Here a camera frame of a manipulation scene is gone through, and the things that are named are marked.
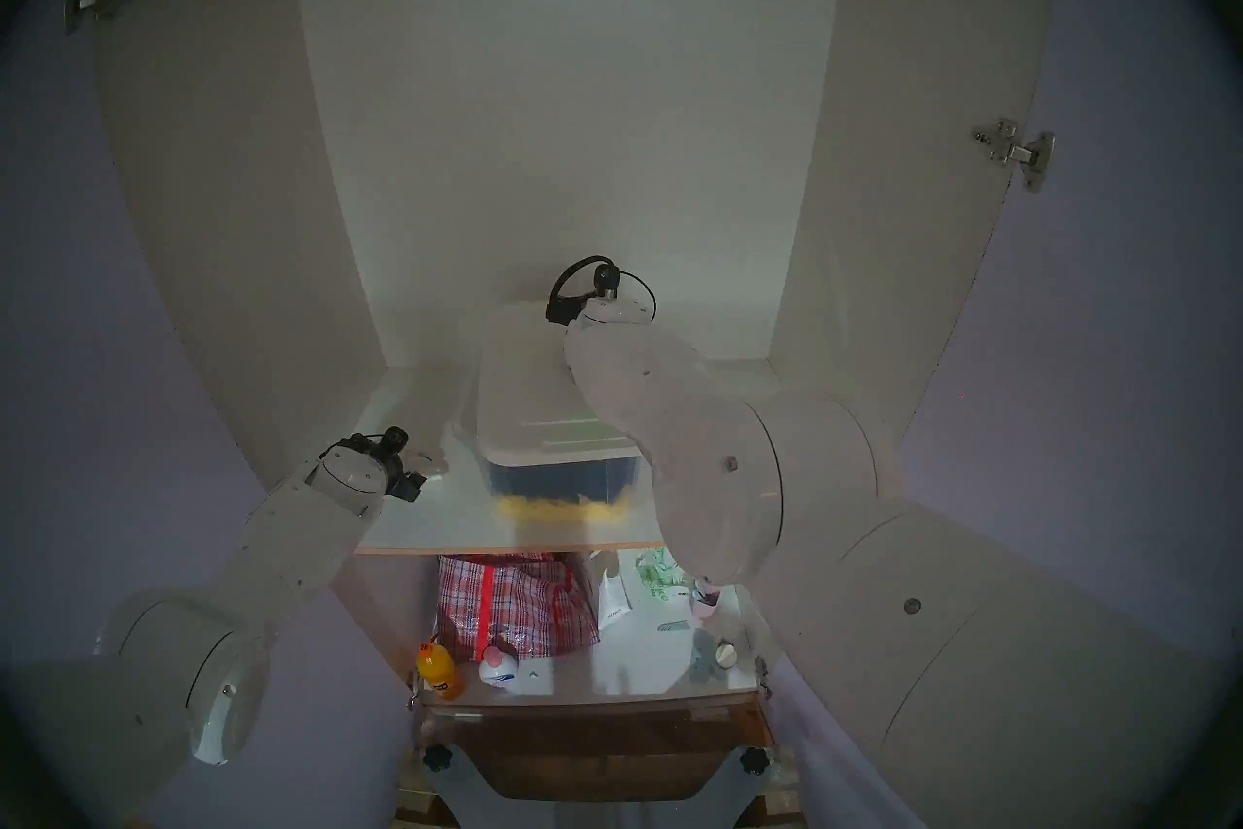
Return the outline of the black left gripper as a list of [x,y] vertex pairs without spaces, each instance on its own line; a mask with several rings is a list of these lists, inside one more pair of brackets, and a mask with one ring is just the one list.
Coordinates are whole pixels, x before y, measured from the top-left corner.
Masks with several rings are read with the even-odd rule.
[[406,503],[419,497],[426,479],[409,472],[401,452],[408,434],[353,434],[336,442],[336,481],[367,496],[392,496]]

